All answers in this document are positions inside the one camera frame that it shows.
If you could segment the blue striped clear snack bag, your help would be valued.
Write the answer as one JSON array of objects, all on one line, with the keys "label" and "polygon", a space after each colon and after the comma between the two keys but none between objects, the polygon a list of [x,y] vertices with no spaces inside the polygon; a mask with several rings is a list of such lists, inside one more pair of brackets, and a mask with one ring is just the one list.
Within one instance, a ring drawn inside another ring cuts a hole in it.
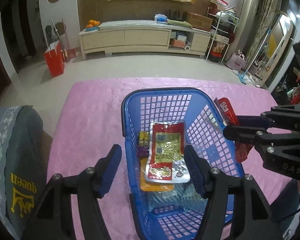
[{"label": "blue striped clear snack bag", "polygon": [[147,199],[150,212],[168,206],[186,211],[204,211],[207,205],[207,199],[196,192],[193,182],[175,184],[172,191],[149,192]]}]

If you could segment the red yellow snack pouch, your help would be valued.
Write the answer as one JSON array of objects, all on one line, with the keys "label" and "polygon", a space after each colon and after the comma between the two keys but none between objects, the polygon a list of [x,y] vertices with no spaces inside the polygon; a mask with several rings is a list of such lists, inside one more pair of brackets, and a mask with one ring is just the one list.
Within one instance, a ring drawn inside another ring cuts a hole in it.
[{"label": "red yellow snack pouch", "polygon": [[184,160],[185,122],[151,122],[145,180],[163,184],[190,181]]}]

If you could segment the yellow orange snack pouch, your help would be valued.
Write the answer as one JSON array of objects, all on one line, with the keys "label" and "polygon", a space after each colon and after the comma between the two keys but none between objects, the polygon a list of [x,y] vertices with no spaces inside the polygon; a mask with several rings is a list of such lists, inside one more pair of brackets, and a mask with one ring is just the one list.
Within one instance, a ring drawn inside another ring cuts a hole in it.
[{"label": "yellow orange snack pouch", "polygon": [[140,159],[140,189],[145,192],[164,192],[174,190],[173,184],[154,183],[145,180],[147,159]]}]

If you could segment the purple yellow snack bag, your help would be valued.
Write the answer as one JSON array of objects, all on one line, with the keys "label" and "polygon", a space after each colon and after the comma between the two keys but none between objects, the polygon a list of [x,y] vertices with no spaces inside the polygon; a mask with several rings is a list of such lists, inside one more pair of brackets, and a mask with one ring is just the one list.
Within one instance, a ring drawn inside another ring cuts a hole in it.
[{"label": "purple yellow snack bag", "polygon": [[137,153],[138,158],[147,158],[149,155],[149,132],[140,131],[138,137]]}]

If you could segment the grey queen print cushion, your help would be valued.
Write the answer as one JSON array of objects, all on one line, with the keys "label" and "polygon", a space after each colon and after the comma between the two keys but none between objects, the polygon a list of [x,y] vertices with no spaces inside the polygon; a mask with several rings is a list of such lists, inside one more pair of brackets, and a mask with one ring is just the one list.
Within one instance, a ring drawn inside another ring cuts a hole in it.
[{"label": "grey queen print cushion", "polygon": [[46,185],[43,121],[31,106],[0,108],[0,223],[21,239]]}]

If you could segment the blue plastic basket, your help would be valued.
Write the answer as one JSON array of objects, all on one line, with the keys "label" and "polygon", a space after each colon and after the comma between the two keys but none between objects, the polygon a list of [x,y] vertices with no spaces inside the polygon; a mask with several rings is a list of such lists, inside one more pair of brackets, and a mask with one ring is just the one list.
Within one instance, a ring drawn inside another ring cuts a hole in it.
[{"label": "blue plastic basket", "polygon": [[184,159],[199,157],[227,175],[240,177],[235,145],[212,99],[195,88],[143,89],[121,106],[130,204],[141,239],[193,239],[207,200],[194,188]]}]

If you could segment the standing arched mirror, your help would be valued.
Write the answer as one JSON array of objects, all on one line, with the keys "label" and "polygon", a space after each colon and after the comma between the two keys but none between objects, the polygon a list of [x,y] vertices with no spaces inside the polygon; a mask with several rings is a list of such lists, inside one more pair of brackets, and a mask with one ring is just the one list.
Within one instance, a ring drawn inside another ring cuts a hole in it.
[{"label": "standing arched mirror", "polygon": [[266,49],[266,64],[261,67],[260,87],[265,87],[267,79],[271,76],[275,67],[278,65],[286,46],[294,31],[293,21],[287,13],[279,11],[275,14],[274,20],[270,25],[269,38]]}]

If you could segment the pink quilted table cover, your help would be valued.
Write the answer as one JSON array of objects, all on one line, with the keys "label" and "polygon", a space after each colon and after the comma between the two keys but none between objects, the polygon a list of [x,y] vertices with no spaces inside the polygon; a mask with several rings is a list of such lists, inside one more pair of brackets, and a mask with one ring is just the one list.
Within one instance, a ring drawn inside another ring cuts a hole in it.
[{"label": "pink quilted table cover", "polygon": [[[212,100],[228,98],[238,115],[260,115],[276,106],[271,94],[253,86],[225,82],[175,78],[123,78],[75,83],[62,108],[52,141],[47,176],[77,175],[98,159],[105,157],[113,144],[122,147],[122,160],[110,192],[98,199],[111,239],[139,239],[129,194],[128,170],[125,156],[125,139],[122,135],[121,103],[131,92],[145,88],[193,87],[202,90]],[[287,187],[291,178],[262,167],[260,155],[253,149],[243,162],[245,173],[251,174],[273,203]],[[154,239],[186,239],[200,225],[202,215],[192,211],[168,218],[155,218],[152,214],[145,222],[154,230]]]}]

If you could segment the white metal shelf rack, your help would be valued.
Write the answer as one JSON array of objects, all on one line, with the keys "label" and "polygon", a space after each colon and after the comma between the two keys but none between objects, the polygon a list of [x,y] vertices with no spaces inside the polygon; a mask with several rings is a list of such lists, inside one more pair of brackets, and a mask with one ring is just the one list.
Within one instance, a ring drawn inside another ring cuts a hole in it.
[{"label": "white metal shelf rack", "polygon": [[207,9],[206,16],[212,20],[206,59],[215,63],[223,63],[230,45],[234,42],[239,18],[235,15],[234,9],[226,9],[212,2]]}]

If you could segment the silver standing air conditioner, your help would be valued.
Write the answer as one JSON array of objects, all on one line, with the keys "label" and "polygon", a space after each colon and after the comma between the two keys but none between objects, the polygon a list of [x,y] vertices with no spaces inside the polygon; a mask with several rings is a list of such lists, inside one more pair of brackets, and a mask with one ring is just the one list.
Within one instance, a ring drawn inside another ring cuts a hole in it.
[{"label": "silver standing air conditioner", "polygon": [[235,15],[238,18],[234,32],[234,41],[229,45],[225,59],[228,60],[233,53],[238,50],[247,55],[247,52],[253,42],[257,32],[257,26],[260,19],[258,13],[260,0],[237,0],[235,6]]}]

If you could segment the brown cardboard box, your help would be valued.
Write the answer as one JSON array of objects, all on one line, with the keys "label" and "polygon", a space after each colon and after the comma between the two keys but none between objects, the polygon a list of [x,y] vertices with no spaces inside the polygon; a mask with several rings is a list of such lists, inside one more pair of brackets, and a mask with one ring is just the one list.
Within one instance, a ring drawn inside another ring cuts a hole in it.
[{"label": "brown cardboard box", "polygon": [[186,22],[192,25],[193,28],[210,31],[213,19],[192,12],[187,12]]}]

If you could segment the green folded towel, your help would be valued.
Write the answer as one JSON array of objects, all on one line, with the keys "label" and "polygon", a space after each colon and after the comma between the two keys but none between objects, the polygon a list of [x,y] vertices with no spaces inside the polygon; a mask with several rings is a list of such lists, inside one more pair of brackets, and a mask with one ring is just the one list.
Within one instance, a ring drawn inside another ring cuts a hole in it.
[{"label": "green folded towel", "polygon": [[192,28],[192,25],[190,23],[186,22],[186,21],[178,21],[178,20],[168,19],[167,24],[174,25],[174,26],[185,27],[185,28]]}]

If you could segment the cream tv cabinet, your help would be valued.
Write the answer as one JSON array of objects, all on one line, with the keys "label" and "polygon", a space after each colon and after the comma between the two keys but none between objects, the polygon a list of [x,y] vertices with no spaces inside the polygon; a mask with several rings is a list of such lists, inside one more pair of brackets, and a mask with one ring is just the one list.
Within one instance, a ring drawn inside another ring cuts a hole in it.
[{"label": "cream tv cabinet", "polygon": [[113,53],[178,53],[204,57],[208,31],[150,20],[103,22],[97,29],[79,33],[82,56]]}]

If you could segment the bowl of oranges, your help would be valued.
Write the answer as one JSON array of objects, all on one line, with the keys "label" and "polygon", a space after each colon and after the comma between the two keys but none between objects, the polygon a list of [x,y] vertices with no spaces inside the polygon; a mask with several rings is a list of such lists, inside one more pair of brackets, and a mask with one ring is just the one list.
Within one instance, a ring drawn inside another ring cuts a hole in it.
[{"label": "bowl of oranges", "polygon": [[100,21],[96,21],[96,20],[89,20],[88,24],[85,27],[85,31],[93,31],[93,30],[97,30],[100,26]]}]

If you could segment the blue handled mop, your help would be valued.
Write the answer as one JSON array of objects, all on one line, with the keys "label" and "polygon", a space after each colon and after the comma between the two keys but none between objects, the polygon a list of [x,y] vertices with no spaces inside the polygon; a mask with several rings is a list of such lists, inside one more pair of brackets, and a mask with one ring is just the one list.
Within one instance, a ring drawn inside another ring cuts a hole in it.
[{"label": "blue handled mop", "polygon": [[247,66],[245,72],[244,72],[243,74],[239,74],[239,75],[238,75],[239,80],[240,80],[241,83],[243,83],[244,85],[247,84],[244,78],[245,78],[245,76],[247,75],[247,73],[249,72],[249,69],[251,68],[251,66],[253,65],[253,62],[256,60],[256,58],[257,58],[259,52],[262,50],[262,48],[263,48],[265,42],[267,41],[268,36],[270,35],[270,32],[271,32],[271,27],[269,27],[269,28],[267,29],[267,31],[264,33],[264,35],[263,35],[261,41],[260,41],[259,44],[258,44],[257,51],[255,51],[255,53],[253,54],[253,57],[252,57],[252,59],[250,60],[250,62],[249,62],[249,64],[248,64],[248,66]]}]

